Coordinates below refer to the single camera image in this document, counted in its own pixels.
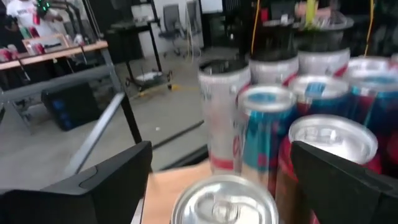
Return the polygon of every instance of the workbench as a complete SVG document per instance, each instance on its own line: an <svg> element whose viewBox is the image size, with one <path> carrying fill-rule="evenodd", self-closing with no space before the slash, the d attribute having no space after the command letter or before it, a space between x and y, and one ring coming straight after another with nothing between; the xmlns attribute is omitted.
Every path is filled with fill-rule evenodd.
<svg viewBox="0 0 398 224"><path fill-rule="evenodd" d="M141 224L168 224L181 193L211 175L210 163L149 174Z"/></svg>
<svg viewBox="0 0 398 224"><path fill-rule="evenodd" d="M28 56L28 55L20 55L19 60L13 60L10 62L4 62L0 63L0 70L5 70L9 68L16 68L20 67L20 65L28 65L32 63L37 63L37 62L43 62L46 60L53 60L56 58L61 58L61 57L67 57L75 54L81 54L83 52L89 52L89 51L94 51L94 50L100 50L102 53L102 56L105 61L105 65L100 65L95 68L91 68L88 70L84 70L82 72L76 72L73 74L65 75L62 77L58 78L53 78L49 81L46 82L40 82L40 83L35 83L27 86L23 86L20 88L8 90L8 91L3 91L0 89L0 103L5 107L6 113L12 113L12 114L17 114L19 117L19 121L26 125L28 127L28 130L30 131L30 123L26 118L23 116L23 114L16 108L15 106L15 101L22 100L24 98L27 98L32 95L40 94L43 90L49 89L49 88L54 88L60 85L64 85L67 83L79 83L82 80L92 80L92 79L99 79L103 78L106 76L109 76L113 87L115 89L115 92L123 92L123 87L122 84L116 74L116 71L114 69L114 65L111 60L111 56L108 52L108 43L103 40L99 40L93 44L89 45L84 45L82 47L76 46L76 47L70 47L68 49L63 49L59 50L56 52L50 52L47 54L42 54L42 55L35 55L35 56ZM129 105L124 105L126 107L126 110L131 110L131 107ZM141 141L141 136L139 133L134 133L136 137L134 139L138 139Z"/></svg>

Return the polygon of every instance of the gray floor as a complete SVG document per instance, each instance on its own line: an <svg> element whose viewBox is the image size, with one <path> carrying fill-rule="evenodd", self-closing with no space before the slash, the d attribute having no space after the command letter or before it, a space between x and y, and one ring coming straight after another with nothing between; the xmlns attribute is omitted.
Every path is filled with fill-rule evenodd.
<svg viewBox="0 0 398 224"><path fill-rule="evenodd" d="M202 120L200 96L197 89L197 61L209 58L232 57L231 49L211 49L201 59L191 62L169 56L162 58L164 71L172 70L174 80L182 88L170 92L166 88L143 98L131 100L132 108L143 139L153 144ZM153 58L131 62L134 74L155 68ZM121 80L126 68L117 66ZM130 95L136 92L127 89ZM59 130L48 119L41 106L35 108L38 121L34 133L25 130L13 114L7 113L0 125L0 188L18 187L40 189L63 178L62 172L71 156L79 149L95 123L86 124L69 132ZM203 127L190 132L154 152L155 170L178 160L206 143ZM134 145L123 112L119 110L108 126L84 169Z"/></svg>

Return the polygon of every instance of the yellow cable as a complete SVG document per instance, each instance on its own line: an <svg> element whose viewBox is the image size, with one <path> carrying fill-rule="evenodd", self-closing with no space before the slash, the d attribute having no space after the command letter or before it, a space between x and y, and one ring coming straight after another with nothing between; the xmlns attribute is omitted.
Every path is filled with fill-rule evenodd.
<svg viewBox="0 0 398 224"><path fill-rule="evenodd" d="M366 48L365 48L365 54L364 56L366 56L368 54L368 48L369 48L369 39L371 36L371 32L372 32L372 25L373 25L373 16L374 16L374 0L370 0L371 2L371 15L370 15L370 22L369 22L369 30L368 30L368 36L366 37Z"/></svg>
<svg viewBox="0 0 398 224"><path fill-rule="evenodd" d="M254 50L254 40L256 39L256 29L257 29L257 20L259 18L259 12L260 12L260 0L257 0L256 19L254 21L253 37L251 40L251 51L250 51L251 54L253 54Z"/></svg>

